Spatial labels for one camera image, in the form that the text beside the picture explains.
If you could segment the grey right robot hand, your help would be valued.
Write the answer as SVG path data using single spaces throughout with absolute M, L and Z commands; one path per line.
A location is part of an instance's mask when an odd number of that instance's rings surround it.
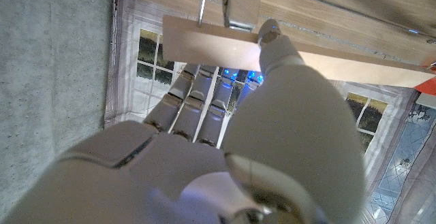
M 277 21 L 258 35 L 263 84 L 236 109 L 223 149 L 164 131 L 155 110 L 77 144 L 6 223 L 353 223 L 364 202 L 354 116 Z

